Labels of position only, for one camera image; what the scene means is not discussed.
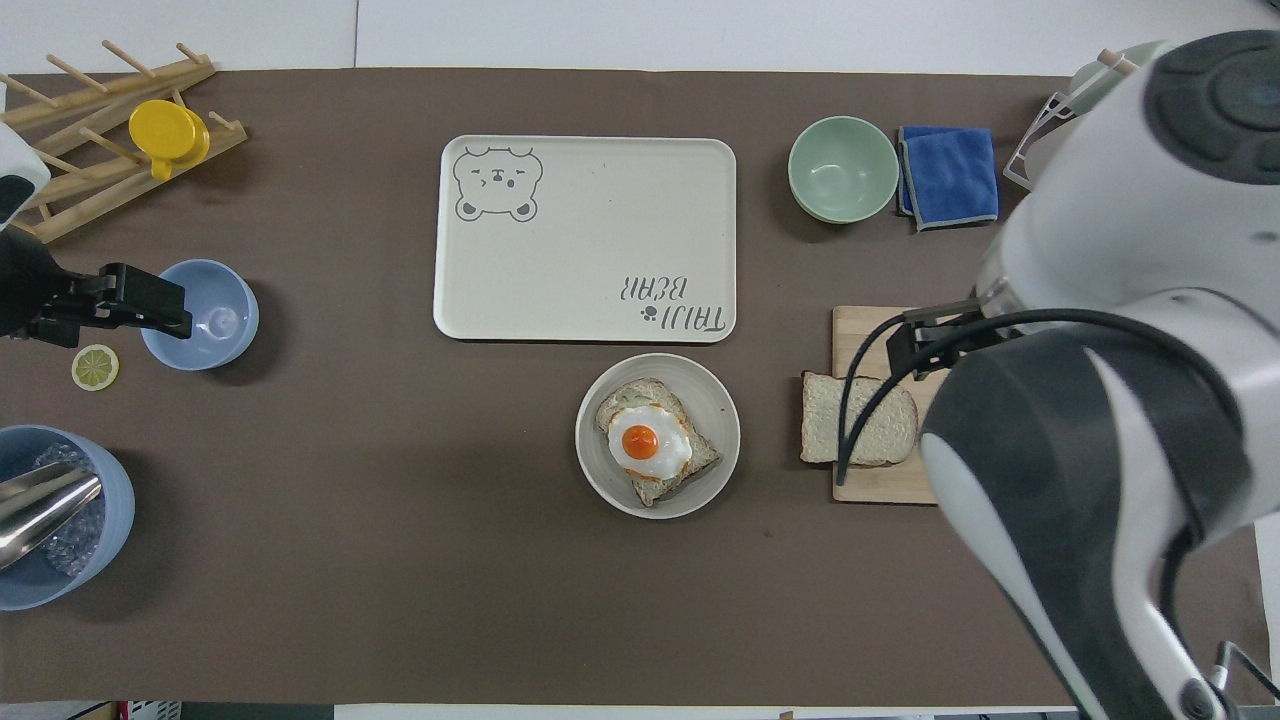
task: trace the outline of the white round plate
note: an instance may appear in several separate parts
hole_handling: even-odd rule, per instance
[[[595,410],[600,402],[618,387],[640,378],[657,378],[666,383],[685,405],[694,429],[723,456],[714,468],[686,480],[675,493],[654,502],[653,507],[640,502],[631,479],[609,455],[608,438],[595,427]],[[689,515],[724,489],[737,465],[741,438],[733,398],[710,370],[680,355],[650,352],[609,368],[586,391],[577,409],[573,445],[577,446],[577,461],[586,480],[609,505],[636,518],[669,520]]]

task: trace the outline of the fried egg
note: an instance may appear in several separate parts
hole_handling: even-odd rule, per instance
[[[609,452],[628,474],[650,480],[675,478],[694,456],[689,429],[658,405],[617,411],[609,420]]]

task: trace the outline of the bread slice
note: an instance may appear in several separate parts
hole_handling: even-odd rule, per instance
[[[689,429],[689,445],[694,451],[685,471],[669,480],[653,480],[631,475],[631,486],[635,488],[636,495],[640,496],[640,502],[645,507],[653,507],[654,501],[676,492],[685,480],[692,479],[698,474],[713,468],[719,462],[721,454],[712,447],[710,441],[698,434],[694,423],[689,419],[689,414],[685,413],[684,404],[667,388],[666,383],[657,378],[631,380],[611,392],[595,410],[595,427],[608,434],[609,421],[613,419],[613,415],[627,407],[640,407],[644,405],[657,405],[675,415]]]
[[[804,419],[800,423],[800,460],[805,462],[835,462],[840,445],[837,442],[840,415],[840,396],[845,380],[818,373],[804,373]],[[852,428],[858,414],[867,401],[881,387],[876,378],[854,378],[849,393],[849,414],[845,432]],[[892,465],[911,455],[915,447],[919,414],[915,398],[901,387],[896,387],[884,402],[872,414],[870,421],[854,446],[850,465]]]

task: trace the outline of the wooden rack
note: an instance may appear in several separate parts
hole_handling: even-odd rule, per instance
[[[168,182],[151,177],[150,159],[146,154],[108,140],[104,133],[127,122],[133,109],[147,100],[169,99],[186,106],[182,91],[216,72],[207,55],[196,54],[180,42],[177,47],[179,53],[186,55],[186,59],[159,68],[145,65],[108,40],[102,41],[102,47],[137,72],[99,82],[64,60],[47,55],[46,59],[50,63],[84,85],[81,90],[56,97],[44,95],[0,73],[0,82],[32,100],[22,108],[0,113],[0,122],[13,129],[29,133],[35,128],[78,118],[37,141],[28,140],[36,154],[50,168],[60,170],[61,174],[56,174],[36,197],[23,206],[24,210],[38,209],[41,220],[31,224],[15,220],[12,224],[32,233],[44,243],[49,243]],[[212,111],[209,113],[209,117],[218,127],[209,133],[209,154],[201,163],[248,140],[244,126],[239,120],[227,120]],[[111,151],[116,158],[86,167],[77,167],[61,158],[86,142],[95,142]],[[173,177],[178,177],[188,169],[191,168],[175,168]],[[50,208],[52,202],[84,195],[88,196],[56,213]]]

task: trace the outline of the bear drawing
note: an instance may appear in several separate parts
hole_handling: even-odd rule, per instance
[[[517,155],[509,147],[488,147],[480,154],[468,147],[453,163],[453,178],[462,193],[456,209],[463,220],[475,220],[485,213],[506,213],[516,222],[527,223],[538,214],[534,191],[543,178],[543,161],[532,149]]]

